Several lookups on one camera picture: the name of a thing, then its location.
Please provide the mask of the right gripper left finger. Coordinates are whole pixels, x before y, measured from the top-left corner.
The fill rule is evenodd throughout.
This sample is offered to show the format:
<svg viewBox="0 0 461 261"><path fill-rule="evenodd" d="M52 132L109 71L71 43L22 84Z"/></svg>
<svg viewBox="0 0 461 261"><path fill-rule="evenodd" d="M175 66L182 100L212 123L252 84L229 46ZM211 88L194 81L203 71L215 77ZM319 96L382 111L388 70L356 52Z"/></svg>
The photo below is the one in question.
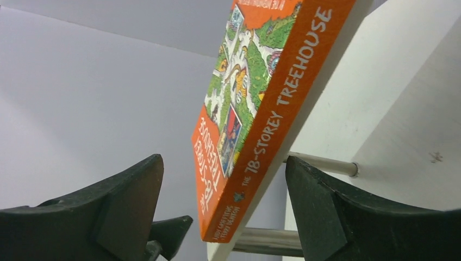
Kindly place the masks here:
<svg viewBox="0 0 461 261"><path fill-rule="evenodd" d="M1 260L145 260L163 173L154 154L36 207L1 210Z"/></svg>

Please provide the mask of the orange 78-storey treehouse book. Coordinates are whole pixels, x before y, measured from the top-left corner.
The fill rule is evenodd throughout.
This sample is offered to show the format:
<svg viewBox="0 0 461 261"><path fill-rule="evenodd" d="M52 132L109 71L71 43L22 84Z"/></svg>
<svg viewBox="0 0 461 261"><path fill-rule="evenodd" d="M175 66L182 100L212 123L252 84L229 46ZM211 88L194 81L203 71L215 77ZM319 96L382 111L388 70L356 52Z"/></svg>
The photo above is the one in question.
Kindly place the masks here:
<svg viewBox="0 0 461 261"><path fill-rule="evenodd" d="M228 243L346 20L368 1L234 1L191 137L201 239Z"/></svg>

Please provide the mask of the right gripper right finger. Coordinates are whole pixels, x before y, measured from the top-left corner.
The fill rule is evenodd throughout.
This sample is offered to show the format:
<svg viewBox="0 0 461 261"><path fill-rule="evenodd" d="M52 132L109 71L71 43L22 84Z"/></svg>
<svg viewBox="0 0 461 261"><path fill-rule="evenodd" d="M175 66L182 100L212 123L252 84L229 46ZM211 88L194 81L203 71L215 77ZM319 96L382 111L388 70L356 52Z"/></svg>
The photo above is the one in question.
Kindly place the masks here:
<svg viewBox="0 0 461 261"><path fill-rule="evenodd" d="M460 210L371 194L297 157L285 179L305 260L460 260Z"/></svg>

